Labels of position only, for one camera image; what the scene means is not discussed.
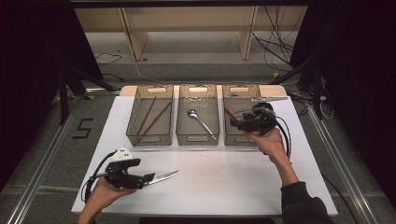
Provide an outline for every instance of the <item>tabletop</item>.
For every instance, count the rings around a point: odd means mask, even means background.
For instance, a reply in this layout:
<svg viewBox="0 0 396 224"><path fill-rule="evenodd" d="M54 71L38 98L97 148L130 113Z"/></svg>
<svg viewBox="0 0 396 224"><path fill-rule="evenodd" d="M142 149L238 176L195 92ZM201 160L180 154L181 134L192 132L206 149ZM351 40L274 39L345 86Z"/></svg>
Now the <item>tabletop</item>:
<svg viewBox="0 0 396 224"><path fill-rule="evenodd" d="M174 93L173 111L177 111L177 86ZM226 147L222 122L217 146L179 146L174 128L171 146L133 147L125 134L133 103L134 97L128 94L116 97L80 191L99 162L120 147L127 147L135 158L141 159L139 166L128 170L129 174L156 173L158 176L175 170L180 172L116 200L103 213L138 217L281 216L281 180L275 166L256 147ZM223 108L221 95L218 105ZM271 102L271 105L276 115L289 126L292 141L290 160L296 174L306 182L310 195L325 203L329 216L336 216L337 210L291 99ZM223 120L222 111L219 120ZM176 127L176 119L173 122L173 127ZM80 213L84 204L79 192L72 212Z"/></svg>

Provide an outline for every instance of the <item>spoon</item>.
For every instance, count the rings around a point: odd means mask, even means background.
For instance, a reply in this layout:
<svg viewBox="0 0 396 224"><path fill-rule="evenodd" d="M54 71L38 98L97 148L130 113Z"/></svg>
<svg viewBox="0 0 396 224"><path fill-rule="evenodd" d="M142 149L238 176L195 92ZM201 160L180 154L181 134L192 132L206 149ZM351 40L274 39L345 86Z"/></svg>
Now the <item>spoon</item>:
<svg viewBox="0 0 396 224"><path fill-rule="evenodd" d="M188 114L190 117L192 117L192 118L198 119L198 121L200 121L200 122L202 123L202 125L204 125L204 127L207 129L207 131L208 131L210 134L213 135L213 133L210 131L210 129L199 119L198 113L197 113L196 110L190 109L189 111L187 111L187 114Z"/></svg>

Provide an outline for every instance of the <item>black sleeve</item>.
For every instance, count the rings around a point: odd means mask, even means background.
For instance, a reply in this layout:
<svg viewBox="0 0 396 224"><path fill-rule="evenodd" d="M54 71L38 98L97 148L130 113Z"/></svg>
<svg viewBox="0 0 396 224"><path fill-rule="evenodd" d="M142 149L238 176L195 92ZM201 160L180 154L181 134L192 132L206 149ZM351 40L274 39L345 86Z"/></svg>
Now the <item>black sleeve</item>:
<svg viewBox="0 0 396 224"><path fill-rule="evenodd" d="M283 221L293 223L333 223L320 198L311 198L305 182L297 182L281 189Z"/></svg>

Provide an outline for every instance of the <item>human hand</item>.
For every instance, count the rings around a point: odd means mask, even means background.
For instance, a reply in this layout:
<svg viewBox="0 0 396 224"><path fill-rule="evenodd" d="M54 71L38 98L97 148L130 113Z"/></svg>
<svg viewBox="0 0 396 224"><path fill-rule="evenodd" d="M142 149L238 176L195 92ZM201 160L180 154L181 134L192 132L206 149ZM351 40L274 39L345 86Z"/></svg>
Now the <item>human hand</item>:
<svg viewBox="0 0 396 224"><path fill-rule="evenodd" d="M265 135L255 133L244 133L244 136L255 142L259 146L259 150L268 155L271 162L277 163L287 157L285 147L283 146L282 135L278 128L273 128Z"/></svg>
<svg viewBox="0 0 396 224"><path fill-rule="evenodd" d="M135 193L136 189L117 189L100 177L78 219L78 224L92 223L94 217L118 198Z"/></svg>
<svg viewBox="0 0 396 224"><path fill-rule="evenodd" d="M291 167L289 157L283 146L282 135L278 128L273 128L265 135L244 133L244 136L255 142L259 146L259 150L268 155L270 161L274 163L279 172L283 186L299 181L297 174Z"/></svg>

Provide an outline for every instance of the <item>black curtain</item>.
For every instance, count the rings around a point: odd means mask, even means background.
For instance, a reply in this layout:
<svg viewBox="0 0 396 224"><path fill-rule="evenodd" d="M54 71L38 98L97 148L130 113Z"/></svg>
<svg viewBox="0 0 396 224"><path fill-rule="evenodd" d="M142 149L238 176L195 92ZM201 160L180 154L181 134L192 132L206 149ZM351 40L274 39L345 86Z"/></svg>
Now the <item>black curtain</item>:
<svg viewBox="0 0 396 224"><path fill-rule="evenodd" d="M2 189L46 117L60 71L73 65L102 75L73 8L1 1L0 32Z"/></svg>
<svg viewBox="0 0 396 224"><path fill-rule="evenodd" d="M291 62L312 53L329 17L326 7L310 7ZM340 41L324 57L321 71L336 116L345 125L367 167L396 208L396 4L357 1Z"/></svg>

